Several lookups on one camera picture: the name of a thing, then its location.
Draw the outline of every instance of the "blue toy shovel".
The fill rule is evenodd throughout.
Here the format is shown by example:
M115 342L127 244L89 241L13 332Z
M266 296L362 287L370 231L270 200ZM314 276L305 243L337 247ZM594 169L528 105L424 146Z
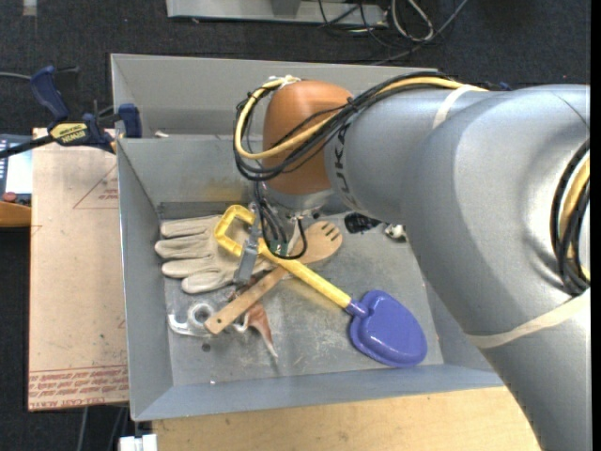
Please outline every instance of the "blue toy shovel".
M215 239L230 253L241 256L242 246L225 235L234 219L251 225L255 215L242 206L231 206L215 226ZM392 367L419 364L427 353L424 331L417 319L393 296L381 290L367 292L360 301L311 271L297 260L274 256L260 240L258 252L337 303L352 317L348 334L363 354Z

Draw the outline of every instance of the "beige leather glove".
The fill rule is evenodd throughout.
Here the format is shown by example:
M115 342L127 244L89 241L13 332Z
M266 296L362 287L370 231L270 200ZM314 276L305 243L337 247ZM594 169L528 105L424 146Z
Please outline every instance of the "beige leather glove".
M207 292L233 282L239 257L224 250L213 236L213 229L221 218L221 215L211 215L169 221L161 225L163 239L154 248L166 261L162 265L162 273L167 277L183 279L181 288L185 292ZM245 224L235 219L227 235L243 245L249 234ZM253 274L272 268L269 260L259 256Z

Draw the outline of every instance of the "cardboard sheet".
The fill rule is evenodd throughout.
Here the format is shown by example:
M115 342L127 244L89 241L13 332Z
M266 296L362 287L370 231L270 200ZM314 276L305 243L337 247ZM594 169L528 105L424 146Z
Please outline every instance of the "cardboard sheet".
M28 409L129 398L116 156L34 152Z

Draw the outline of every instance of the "yellow shovel handle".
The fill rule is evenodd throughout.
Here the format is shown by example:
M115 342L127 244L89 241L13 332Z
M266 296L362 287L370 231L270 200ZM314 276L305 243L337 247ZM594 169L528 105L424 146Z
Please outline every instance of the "yellow shovel handle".
M225 235L227 228L232 224L234 219L240 219L251 225L254 222L255 215L243 206L230 206L223 214L221 221L215 226L214 236L219 245L233 255L240 257L242 255L242 246ZM319 274L311 271L304 264L298 262L298 260L280 259L274 256L263 240L259 240L258 251L263 257L268 258L273 263L291 272L301 281L305 282L331 301L334 301L343 309L347 308L350 304L351 298L348 294L329 281L326 281Z

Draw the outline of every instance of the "wooden spoon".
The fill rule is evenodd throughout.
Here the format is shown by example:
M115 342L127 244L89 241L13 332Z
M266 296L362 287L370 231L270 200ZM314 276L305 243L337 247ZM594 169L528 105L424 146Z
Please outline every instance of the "wooden spoon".
M330 257L342 244L340 230L336 225L327 221L314 223L306 230L305 235L307 238L307 251L299 259L299 262L302 264L310 264ZM293 252L296 254L301 249L302 241L298 241ZM288 271L286 269L278 266L234 301L208 318L205 321L205 328L212 334L220 333L244 311L248 310L254 303L267 294L287 274Z

